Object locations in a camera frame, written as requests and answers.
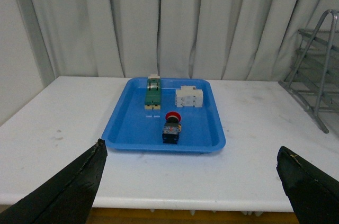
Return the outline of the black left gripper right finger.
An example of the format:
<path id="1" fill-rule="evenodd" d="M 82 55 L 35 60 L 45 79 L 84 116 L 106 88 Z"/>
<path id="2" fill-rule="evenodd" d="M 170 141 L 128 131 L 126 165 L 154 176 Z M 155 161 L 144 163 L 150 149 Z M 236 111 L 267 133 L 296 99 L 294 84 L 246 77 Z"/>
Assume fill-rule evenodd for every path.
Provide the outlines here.
<path id="1" fill-rule="evenodd" d="M 282 146 L 277 172 L 299 223 L 338 223 L 338 181 Z"/>

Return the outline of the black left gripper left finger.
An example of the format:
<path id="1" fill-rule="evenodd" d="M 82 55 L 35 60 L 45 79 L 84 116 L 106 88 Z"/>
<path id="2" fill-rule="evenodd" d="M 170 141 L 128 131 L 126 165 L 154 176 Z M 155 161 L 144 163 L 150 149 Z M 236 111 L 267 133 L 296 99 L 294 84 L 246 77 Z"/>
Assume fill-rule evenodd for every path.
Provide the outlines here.
<path id="1" fill-rule="evenodd" d="M 1 213 L 1 223 L 86 223 L 107 149 L 98 140 L 52 178 Z"/>

